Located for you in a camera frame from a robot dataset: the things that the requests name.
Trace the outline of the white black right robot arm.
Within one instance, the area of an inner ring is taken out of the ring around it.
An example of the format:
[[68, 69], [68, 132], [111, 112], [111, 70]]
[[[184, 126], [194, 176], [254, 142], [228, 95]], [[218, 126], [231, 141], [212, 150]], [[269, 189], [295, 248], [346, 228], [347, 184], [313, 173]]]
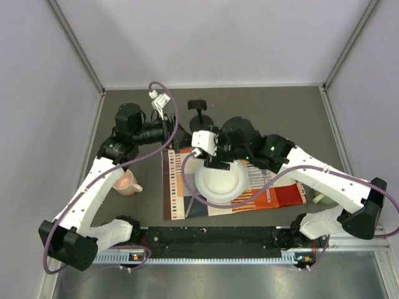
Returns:
[[262, 136], [252, 123], [239, 116], [221, 128], [194, 133], [191, 144], [201, 151], [205, 166], [224, 169], [228, 162], [248, 160], [253, 166], [286, 176], [331, 198], [336, 206], [317, 213], [299, 215], [291, 224], [291, 239], [303, 247], [323, 235], [346, 232], [353, 237], [375, 237], [387, 184], [345, 174], [306, 153], [279, 135]]

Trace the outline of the black phone stand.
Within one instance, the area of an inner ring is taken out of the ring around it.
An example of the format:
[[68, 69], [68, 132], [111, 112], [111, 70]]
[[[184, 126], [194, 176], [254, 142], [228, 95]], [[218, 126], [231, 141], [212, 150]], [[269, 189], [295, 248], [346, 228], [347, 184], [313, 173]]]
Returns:
[[208, 130], [210, 126], [214, 125], [212, 118], [203, 114], [203, 111], [206, 111], [207, 108], [206, 100], [188, 100], [188, 109], [197, 111], [197, 115], [190, 121], [190, 130], [193, 133], [196, 131]]

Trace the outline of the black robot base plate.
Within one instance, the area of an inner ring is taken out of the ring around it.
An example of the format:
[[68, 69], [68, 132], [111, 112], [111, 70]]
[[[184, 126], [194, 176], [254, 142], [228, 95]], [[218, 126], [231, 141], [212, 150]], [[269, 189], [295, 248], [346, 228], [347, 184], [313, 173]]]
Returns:
[[255, 245], [266, 249], [322, 249], [326, 237], [310, 240], [293, 235], [289, 228], [249, 227], [134, 227], [131, 237], [122, 244], [146, 245], [151, 249], [172, 245]]

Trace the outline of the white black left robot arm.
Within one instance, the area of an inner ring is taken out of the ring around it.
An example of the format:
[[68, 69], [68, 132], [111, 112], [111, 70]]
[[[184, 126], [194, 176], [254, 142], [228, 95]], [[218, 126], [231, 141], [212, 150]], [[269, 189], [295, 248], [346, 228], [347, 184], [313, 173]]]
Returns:
[[177, 144], [175, 136], [181, 127], [179, 114], [168, 116], [162, 108], [156, 112], [157, 119], [147, 122], [136, 103], [118, 108], [112, 133], [100, 145], [89, 173], [73, 198], [53, 221], [43, 221], [39, 226], [46, 273], [53, 273], [47, 264], [48, 258], [84, 271], [99, 253], [111, 247], [120, 243], [134, 247], [140, 243], [142, 233], [127, 216], [98, 227], [92, 227], [91, 223], [113, 185], [130, 165], [151, 158], [169, 144]]

